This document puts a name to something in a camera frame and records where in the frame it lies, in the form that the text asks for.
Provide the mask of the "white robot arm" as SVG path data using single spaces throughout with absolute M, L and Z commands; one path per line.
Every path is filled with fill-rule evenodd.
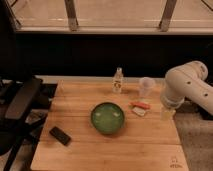
M 186 98 L 196 103 L 205 120 L 213 121 L 213 86 L 205 82 L 208 68 L 201 61 L 191 61 L 169 69 L 160 99 L 167 109 L 178 109 Z

